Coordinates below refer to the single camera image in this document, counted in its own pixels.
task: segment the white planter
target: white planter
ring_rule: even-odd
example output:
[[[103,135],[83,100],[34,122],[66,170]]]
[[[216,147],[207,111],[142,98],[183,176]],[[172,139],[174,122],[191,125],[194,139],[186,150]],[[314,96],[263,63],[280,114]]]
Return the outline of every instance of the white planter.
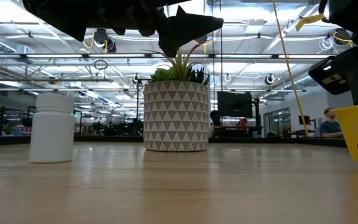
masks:
[[[207,150],[210,124],[205,85],[156,82],[145,87],[144,95],[144,144],[147,150]]]

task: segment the potted plant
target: potted plant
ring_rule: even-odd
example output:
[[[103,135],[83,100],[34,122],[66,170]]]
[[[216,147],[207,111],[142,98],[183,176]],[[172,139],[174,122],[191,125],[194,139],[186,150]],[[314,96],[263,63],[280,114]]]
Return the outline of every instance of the potted plant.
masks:
[[[158,68],[144,90],[144,144],[147,150],[205,151],[209,139],[208,83],[204,69],[188,65],[187,55],[166,57],[169,69]]]

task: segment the green leaves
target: green leaves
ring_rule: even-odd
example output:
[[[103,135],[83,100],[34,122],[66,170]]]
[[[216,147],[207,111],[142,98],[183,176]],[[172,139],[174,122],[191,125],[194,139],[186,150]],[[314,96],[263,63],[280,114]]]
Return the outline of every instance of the green leaves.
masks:
[[[169,80],[175,80],[175,72],[170,68],[169,70],[158,68],[154,75],[152,75],[152,81],[151,82],[160,82],[160,81],[169,81]]]
[[[187,76],[188,76],[187,80],[191,81],[191,82],[196,82],[196,83],[200,83],[203,85],[208,85],[208,83],[209,83],[209,75],[204,73],[204,68],[202,68],[200,70],[198,70],[198,69],[193,70],[190,67],[190,70],[189,70]]]
[[[201,44],[196,44],[187,55],[184,55],[182,49],[178,49],[177,57],[175,59],[167,57],[163,53],[155,52],[148,50],[153,53],[158,53],[163,55],[171,64],[170,69],[158,68],[156,69],[154,75],[152,75],[151,82],[161,82],[161,81],[191,81],[204,85],[209,83],[209,75],[204,73],[204,68],[201,70],[193,70],[192,64],[187,65],[190,55],[200,46]]]

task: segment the red object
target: red object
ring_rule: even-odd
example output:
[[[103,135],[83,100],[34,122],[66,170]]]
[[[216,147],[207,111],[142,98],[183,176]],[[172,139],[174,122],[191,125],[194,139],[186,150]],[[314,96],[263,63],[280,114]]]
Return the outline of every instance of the red object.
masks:
[[[247,119],[241,119],[240,120],[240,126],[245,127],[247,125],[248,125],[248,120]]]

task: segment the table surface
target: table surface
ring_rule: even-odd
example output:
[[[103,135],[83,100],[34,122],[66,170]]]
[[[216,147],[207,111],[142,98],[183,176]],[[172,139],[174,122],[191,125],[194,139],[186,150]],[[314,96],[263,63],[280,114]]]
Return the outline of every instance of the table surface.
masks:
[[[358,224],[358,165],[343,148],[77,142],[71,162],[28,156],[0,146],[0,223]]]

